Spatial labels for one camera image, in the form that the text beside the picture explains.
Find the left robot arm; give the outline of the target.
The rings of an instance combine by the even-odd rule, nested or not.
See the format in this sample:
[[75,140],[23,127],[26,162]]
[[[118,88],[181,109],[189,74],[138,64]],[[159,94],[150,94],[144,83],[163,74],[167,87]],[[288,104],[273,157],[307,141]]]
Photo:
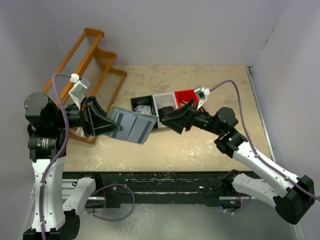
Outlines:
[[35,177],[35,209],[25,240],[74,240],[80,230],[80,212],[88,198],[103,191],[98,174],[82,174],[63,202],[63,168],[70,128],[82,127],[87,137],[122,130],[107,118],[94,96],[83,98],[79,106],[58,108],[44,92],[35,92],[24,101],[28,121],[29,158]]

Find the grey card holder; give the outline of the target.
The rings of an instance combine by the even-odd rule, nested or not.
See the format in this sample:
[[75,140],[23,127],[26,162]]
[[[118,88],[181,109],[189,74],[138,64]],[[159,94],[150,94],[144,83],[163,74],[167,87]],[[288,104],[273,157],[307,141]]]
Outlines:
[[143,145],[158,121],[155,115],[129,111],[112,105],[107,114],[109,120],[120,126],[120,130],[106,133],[109,138]]

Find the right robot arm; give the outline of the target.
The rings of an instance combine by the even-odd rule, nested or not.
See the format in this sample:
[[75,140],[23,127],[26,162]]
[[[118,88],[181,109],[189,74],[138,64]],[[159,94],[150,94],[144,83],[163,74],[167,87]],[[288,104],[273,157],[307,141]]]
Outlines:
[[228,196],[237,192],[254,197],[275,209],[286,222],[296,225],[316,201],[314,181],[300,177],[258,151],[235,126],[238,124],[232,108],[222,107],[215,115],[197,110],[190,100],[183,107],[170,111],[162,124],[181,134],[197,127],[218,136],[217,149],[258,175],[251,178],[237,170],[223,179],[222,190]]

